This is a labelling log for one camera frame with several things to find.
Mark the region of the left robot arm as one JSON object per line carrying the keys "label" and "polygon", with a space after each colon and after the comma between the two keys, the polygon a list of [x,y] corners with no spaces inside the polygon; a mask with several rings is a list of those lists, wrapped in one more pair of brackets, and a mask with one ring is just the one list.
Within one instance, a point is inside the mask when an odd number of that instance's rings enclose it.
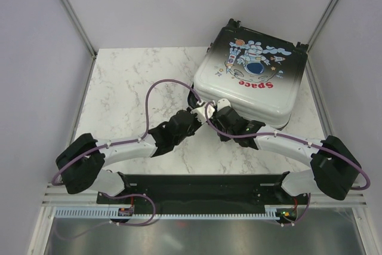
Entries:
{"label": "left robot arm", "polygon": [[205,122],[205,117],[194,110],[180,110],[139,139],[98,141],[91,133],[82,134],[56,159],[61,184],[69,194],[89,189],[109,196],[119,195],[128,183],[121,173],[106,171],[104,167],[169,153],[186,137],[193,136]]}

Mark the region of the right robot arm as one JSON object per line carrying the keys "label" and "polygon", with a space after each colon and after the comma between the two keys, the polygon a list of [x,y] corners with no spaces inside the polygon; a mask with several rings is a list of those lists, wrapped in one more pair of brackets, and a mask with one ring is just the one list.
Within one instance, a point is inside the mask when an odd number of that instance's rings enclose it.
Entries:
{"label": "right robot arm", "polygon": [[234,140],[243,148],[274,152],[308,166],[308,170],[281,175],[275,184],[280,197],[321,191],[342,201],[362,168],[335,136],[317,140],[283,134],[263,122],[244,119],[229,106],[215,112],[211,122],[223,142]]}

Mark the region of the white suitcase with dark lining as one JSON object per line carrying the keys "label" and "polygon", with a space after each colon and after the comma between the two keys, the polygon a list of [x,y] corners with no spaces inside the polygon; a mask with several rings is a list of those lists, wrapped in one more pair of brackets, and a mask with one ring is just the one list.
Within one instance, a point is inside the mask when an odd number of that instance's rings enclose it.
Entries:
{"label": "white suitcase with dark lining", "polygon": [[282,129],[295,105],[308,47],[230,19],[198,67],[193,88],[206,102],[228,99],[243,118]]}

